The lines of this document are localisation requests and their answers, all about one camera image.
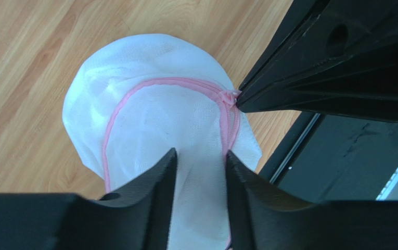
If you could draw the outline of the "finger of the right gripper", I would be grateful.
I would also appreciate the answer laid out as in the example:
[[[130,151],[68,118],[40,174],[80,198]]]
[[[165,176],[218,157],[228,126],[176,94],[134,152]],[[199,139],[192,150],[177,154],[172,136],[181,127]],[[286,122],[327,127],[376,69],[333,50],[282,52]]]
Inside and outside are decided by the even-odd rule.
[[[293,1],[240,91],[245,113],[398,122],[398,1]]]

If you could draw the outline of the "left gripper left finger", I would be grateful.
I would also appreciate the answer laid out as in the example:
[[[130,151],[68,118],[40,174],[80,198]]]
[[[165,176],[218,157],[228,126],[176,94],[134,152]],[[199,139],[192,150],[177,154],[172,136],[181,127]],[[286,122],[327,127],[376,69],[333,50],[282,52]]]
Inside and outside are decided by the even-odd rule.
[[[0,249],[166,249],[177,153],[99,200],[0,193]]]

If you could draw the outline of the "white mesh laundry bag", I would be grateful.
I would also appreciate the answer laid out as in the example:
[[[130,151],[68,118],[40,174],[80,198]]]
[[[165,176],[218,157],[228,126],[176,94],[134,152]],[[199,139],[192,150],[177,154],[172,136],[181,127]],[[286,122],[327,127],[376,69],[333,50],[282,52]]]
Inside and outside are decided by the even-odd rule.
[[[226,249],[225,155],[254,170],[262,151],[239,95],[206,51],[167,34],[114,41],[79,68],[62,121],[82,163],[108,192],[174,148],[177,176],[169,249]]]

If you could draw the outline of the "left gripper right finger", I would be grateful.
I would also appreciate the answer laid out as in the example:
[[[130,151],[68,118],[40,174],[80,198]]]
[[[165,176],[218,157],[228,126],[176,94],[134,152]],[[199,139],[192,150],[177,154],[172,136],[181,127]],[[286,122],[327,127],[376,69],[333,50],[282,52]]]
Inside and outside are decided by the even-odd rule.
[[[310,203],[226,156],[233,249],[398,249],[398,201]]]

